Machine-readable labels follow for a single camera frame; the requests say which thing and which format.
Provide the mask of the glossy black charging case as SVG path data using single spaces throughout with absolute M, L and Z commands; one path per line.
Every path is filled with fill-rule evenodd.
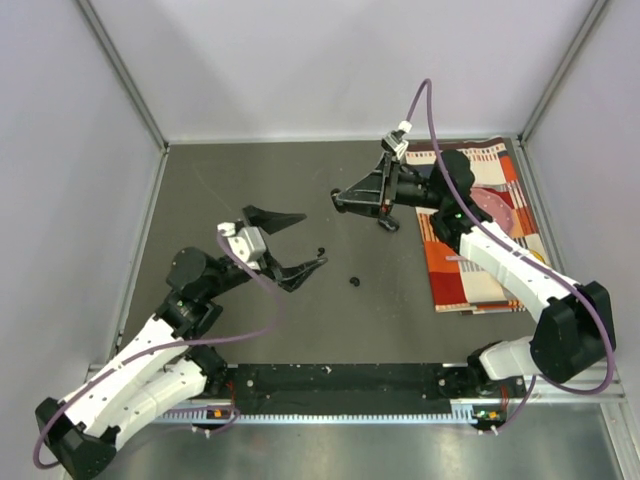
M 330 198 L 332 201 L 332 204 L 334 206 L 334 208 L 339 212 L 339 213 L 343 213 L 344 209 L 343 209 L 343 204 L 341 203 L 341 201 L 339 200 L 339 194 L 341 193 L 341 190 L 338 188 L 333 189 L 330 192 Z

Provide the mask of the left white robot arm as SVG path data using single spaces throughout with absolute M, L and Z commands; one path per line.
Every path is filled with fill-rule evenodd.
M 134 338 L 82 386 L 36 407 L 34 465 L 47 469 L 40 458 L 47 448 L 53 467 L 74 479 L 93 479 L 154 420 L 201 394 L 220 394 L 228 364 L 217 346 L 254 339 L 271 328 L 208 339 L 223 312 L 214 300 L 249 281 L 271 294 L 297 290 L 325 258 L 284 267 L 265 238 L 305 218 L 248 205 L 240 219 L 216 227 L 223 256 L 214 258 L 197 247 L 179 250 L 166 277 L 169 293 Z

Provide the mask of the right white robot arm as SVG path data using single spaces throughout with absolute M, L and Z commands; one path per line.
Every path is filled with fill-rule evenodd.
M 469 355 L 466 380 L 487 396 L 511 377 L 543 377 L 565 390 L 567 381 L 605 361 L 605 390 L 613 379 L 615 328 L 608 290 L 596 281 L 581 284 L 538 260 L 512 240 L 471 196 L 475 175 L 459 150 L 444 150 L 428 175 L 401 164 L 390 152 L 376 167 L 345 190 L 330 193 L 334 208 L 397 225 L 396 205 L 429 208 L 436 237 L 455 254 L 478 265 L 514 295 L 536 323 L 530 337 L 498 341 Z

